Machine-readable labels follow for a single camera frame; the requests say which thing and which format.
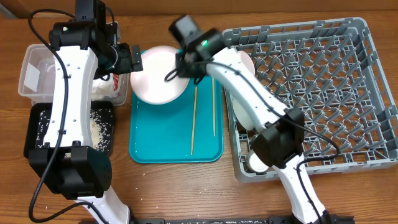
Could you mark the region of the grey dishwasher rack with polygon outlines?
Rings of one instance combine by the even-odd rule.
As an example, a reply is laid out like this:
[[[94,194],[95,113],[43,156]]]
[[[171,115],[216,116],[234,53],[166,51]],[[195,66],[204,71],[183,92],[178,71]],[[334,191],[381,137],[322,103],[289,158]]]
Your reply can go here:
[[[241,27],[223,36],[250,56],[266,90],[304,112],[309,174],[397,164],[397,104],[364,19]]]

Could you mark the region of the white bowl with rice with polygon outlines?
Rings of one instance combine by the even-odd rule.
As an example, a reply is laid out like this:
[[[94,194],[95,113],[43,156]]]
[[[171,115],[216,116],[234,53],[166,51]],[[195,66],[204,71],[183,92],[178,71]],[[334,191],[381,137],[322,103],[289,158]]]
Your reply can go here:
[[[252,62],[251,57],[244,51],[238,51],[238,54],[241,58],[241,61],[243,65],[251,72],[251,74],[254,76],[256,69],[254,67],[254,64]]]

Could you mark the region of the large white plate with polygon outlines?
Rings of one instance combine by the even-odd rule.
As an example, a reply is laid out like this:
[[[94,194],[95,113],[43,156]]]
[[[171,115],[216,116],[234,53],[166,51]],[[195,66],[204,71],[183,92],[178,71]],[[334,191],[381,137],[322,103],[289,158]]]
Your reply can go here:
[[[178,49],[157,46],[142,53],[143,70],[132,72],[130,82],[135,95],[152,105],[162,105],[177,99],[189,83],[187,78],[176,77],[165,81],[166,75],[176,68],[175,56]]]

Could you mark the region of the spilled rice pile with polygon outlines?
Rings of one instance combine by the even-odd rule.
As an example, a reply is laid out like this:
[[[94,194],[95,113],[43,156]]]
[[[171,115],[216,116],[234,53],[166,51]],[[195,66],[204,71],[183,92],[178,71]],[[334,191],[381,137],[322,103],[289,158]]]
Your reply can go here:
[[[50,121],[50,110],[43,110],[39,116],[37,137],[35,147],[43,146],[44,136],[47,132]],[[110,155],[113,143],[114,131],[114,111],[113,109],[91,109],[90,112],[90,129],[93,147],[103,154]]]

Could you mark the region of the red snack wrapper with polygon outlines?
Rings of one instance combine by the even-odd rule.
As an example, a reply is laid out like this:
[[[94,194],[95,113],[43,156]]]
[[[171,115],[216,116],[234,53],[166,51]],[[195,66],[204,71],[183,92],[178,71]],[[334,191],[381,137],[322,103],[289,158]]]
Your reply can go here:
[[[113,74],[113,87],[114,91],[117,91],[119,89],[119,75]]]

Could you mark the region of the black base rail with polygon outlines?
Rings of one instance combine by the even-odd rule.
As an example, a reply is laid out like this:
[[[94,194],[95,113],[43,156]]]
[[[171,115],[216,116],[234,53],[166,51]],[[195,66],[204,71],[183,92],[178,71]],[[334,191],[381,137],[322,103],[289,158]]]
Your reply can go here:
[[[331,221],[323,221],[323,223],[332,224],[355,224],[354,217],[339,217],[330,215]],[[136,223],[139,224],[293,224],[299,223],[293,215],[271,216],[268,218],[234,218],[234,219],[205,219],[205,220],[164,220],[162,218],[140,219]]]

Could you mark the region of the wooden chopstick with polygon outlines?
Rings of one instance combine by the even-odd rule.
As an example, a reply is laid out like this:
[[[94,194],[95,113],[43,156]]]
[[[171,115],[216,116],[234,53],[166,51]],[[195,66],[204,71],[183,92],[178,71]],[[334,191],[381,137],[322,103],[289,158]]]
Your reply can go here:
[[[197,112],[197,95],[198,87],[195,87],[194,103],[193,103],[193,123],[192,123],[192,139],[191,139],[191,151],[190,155],[193,155],[194,142],[195,142],[195,126],[196,126],[196,112]]]
[[[215,121],[215,79],[211,79],[212,90],[212,121],[213,121],[213,136],[216,136],[216,121]]]

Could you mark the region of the small white cup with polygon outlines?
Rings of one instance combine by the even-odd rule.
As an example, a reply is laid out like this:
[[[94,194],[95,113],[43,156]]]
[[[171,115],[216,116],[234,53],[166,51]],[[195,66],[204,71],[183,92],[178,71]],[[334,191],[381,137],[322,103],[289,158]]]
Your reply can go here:
[[[246,165],[255,173],[263,173],[269,169],[269,166],[263,163],[254,151],[250,151],[246,156]]]

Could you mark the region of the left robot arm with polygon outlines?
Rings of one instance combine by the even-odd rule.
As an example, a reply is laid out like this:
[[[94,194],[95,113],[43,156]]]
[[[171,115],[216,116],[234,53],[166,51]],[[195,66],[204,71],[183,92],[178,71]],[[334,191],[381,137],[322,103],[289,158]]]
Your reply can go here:
[[[39,186],[83,206],[98,223],[135,223],[131,209],[111,186],[110,158],[93,147],[90,131],[93,81],[143,69],[138,45],[118,42],[102,1],[77,1],[66,22],[44,42],[55,58],[55,89],[43,145],[27,158]]]

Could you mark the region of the clear plastic bin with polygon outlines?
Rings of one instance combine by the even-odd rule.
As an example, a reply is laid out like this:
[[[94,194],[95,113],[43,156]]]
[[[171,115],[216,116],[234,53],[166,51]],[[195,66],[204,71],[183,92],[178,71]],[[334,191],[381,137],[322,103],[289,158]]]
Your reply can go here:
[[[55,59],[43,44],[28,46],[21,67],[18,93],[30,98],[32,104],[51,103],[55,86]],[[113,97],[103,100],[115,106],[123,105],[127,99],[129,74],[119,75],[119,89]]]

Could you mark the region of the black plastic tray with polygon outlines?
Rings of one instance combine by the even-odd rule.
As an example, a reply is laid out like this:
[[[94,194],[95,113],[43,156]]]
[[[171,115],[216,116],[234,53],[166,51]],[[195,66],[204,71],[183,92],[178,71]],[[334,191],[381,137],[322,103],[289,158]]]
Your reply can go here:
[[[114,111],[114,106],[110,101],[92,101],[91,102],[91,109],[100,109],[100,108],[106,108],[106,109],[113,109]],[[28,158],[29,156],[29,151],[33,149],[39,149],[35,147],[35,140],[37,137],[37,131],[38,131],[38,123],[39,123],[39,116],[40,113],[43,110],[50,110],[52,109],[52,103],[37,103],[35,104],[30,111],[30,117],[29,117],[29,124],[27,128],[27,134],[25,138],[25,145],[24,145],[24,157]]]

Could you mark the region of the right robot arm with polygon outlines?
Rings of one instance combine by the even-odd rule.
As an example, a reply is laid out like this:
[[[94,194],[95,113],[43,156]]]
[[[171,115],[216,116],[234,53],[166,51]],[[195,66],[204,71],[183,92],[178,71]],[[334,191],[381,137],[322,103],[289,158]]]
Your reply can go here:
[[[289,109],[267,91],[243,65],[237,50],[225,44],[218,29],[203,32],[189,15],[184,15],[171,23],[169,32],[182,53],[165,81],[179,76],[198,83],[205,75],[218,80],[248,114],[258,133],[251,149],[262,163],[278,173],[296,222],[332,223],[305,170],[302,143],[307,129],[302,110]]]

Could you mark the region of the white napkin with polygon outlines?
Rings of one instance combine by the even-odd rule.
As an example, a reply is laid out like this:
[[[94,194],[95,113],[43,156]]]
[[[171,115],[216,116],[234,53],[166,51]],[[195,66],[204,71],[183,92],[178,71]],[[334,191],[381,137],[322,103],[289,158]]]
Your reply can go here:
[[[114,82],[113,79],[110,78],[108,81],[104,81],[101,79],[93,80],[92,91],[91,91],[91,99],[95,100],[103,100],[106,97],[114,96]]]

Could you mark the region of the pale green shallow bowl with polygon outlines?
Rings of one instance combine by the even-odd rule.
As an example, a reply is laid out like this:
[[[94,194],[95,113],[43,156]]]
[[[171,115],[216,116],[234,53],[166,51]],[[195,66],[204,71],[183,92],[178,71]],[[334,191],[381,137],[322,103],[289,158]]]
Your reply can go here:
[[[246,110],[243,108],[243,106],[239,103],[239,101],[236,98],[233,98],[231,102],[236,119],[238,120],[240,125],[247,130],[253,130],[254,123],[250,118],[250,116],[248,115],[248,113],[246,112]]]

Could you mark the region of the teal serving tray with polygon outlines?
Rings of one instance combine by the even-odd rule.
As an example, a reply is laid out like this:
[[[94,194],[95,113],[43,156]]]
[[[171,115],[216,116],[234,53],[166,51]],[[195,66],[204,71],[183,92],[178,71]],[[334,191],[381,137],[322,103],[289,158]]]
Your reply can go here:
[[[193,103],[198,87],[195,142],[191,151]],[[185,91],[175,100],[152,105],[132,91],[129,153],[141,164],[217,161],[223,151],[222,86],[215,81],[216,136],[213,136],[211,78],[198,85],[189,79]]]

